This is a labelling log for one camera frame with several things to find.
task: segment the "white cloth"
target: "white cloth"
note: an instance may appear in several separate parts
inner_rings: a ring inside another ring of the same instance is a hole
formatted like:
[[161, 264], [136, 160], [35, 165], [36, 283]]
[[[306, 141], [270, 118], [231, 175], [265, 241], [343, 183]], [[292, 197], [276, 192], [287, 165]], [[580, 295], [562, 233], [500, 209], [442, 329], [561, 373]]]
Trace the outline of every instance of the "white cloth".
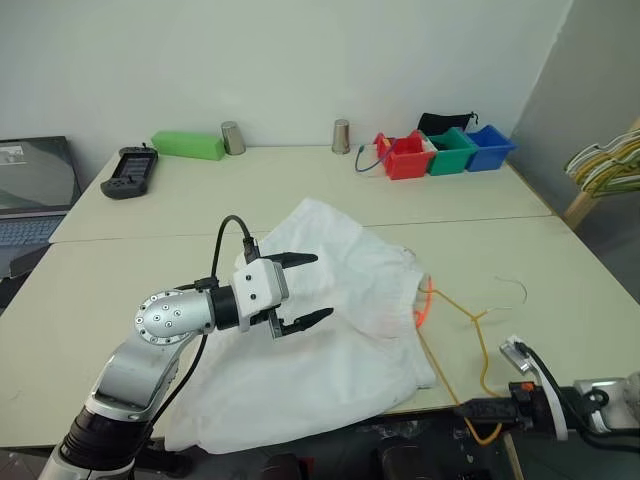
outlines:
[[210, 335], [176, 405], [167, 449], [226, 453], [290, 441], [380, 414], [434, 384], [413, 316], [424, 273], [409, 250], [307, 199], [260, 251], [318, 255], [285, 270], [290, 298], [278, 309], [285, 323], [335, 311], [277, 340], [266, 322]]

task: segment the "red bin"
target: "red bin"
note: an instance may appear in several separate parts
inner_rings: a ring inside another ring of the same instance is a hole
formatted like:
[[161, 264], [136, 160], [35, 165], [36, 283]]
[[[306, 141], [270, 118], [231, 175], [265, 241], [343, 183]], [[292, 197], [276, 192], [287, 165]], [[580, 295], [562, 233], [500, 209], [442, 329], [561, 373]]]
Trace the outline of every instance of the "red bin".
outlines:
[[384, 169], [391, 180], [423, 177], [435, 152], [425, 152], [422, 148], [422, 135], [417, 130], [408, 137], [387, 138], [379, 133], [373, 141], [376, 144], [378, 159], [386, 155]]

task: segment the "laptop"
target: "laptop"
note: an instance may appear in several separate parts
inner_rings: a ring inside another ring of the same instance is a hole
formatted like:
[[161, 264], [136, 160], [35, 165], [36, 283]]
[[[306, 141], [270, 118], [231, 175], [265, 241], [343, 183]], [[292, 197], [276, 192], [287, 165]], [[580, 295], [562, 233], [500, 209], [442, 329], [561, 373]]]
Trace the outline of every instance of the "laptop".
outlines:
[[0, 140], [0, 279], [48, 245], [80, 193], [65, 137]]

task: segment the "blue cable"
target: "blue cable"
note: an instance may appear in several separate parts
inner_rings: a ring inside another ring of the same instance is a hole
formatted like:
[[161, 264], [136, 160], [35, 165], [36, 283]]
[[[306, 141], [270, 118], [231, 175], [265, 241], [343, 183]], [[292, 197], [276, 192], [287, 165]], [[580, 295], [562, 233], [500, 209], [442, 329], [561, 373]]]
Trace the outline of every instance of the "blue cable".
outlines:
[[371, 165], [369, 167], [366, 167], [366, 168], [358, 168], [358, 160], [360, 159], [360, 154], [362, 152], [364, 152], [364, 145], [360, 145], [360, 148], [358, 149], [358, 154], [356, 155], [356, 165], [355, 165], [356, 172], [358, 172], [358, 173], [368, 172], [369, 170], [371, 170], [372, 168], [377, 166], [379, 163], [382, 163], [384, 165], [384, 162], [387, 160], [387, 157], [389, 156], [389, 154], [393, 150], [393, 147], [396, 146], [397, 142], [398, 142], [398, 139], [395, 138], [393, 140], [393, 142], [391, 142], [391, 146], [389, 147], [389, 150], [387, 150], [387, 152], [381, 158], [379, 158], [376, 163], [374, 163], [373, 165]]

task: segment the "green bin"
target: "green bin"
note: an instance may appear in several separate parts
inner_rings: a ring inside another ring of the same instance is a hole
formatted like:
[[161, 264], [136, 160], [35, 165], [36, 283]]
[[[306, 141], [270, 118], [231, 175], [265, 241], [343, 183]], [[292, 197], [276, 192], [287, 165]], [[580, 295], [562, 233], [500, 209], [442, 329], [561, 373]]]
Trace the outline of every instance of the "green bin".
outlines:
[[428, 138], [438, 150], [429, 166], [430, 175], [463, 172], [471, 155], [478, 150], [458, 127], [451, 127], [442, 135], [430, 135]]

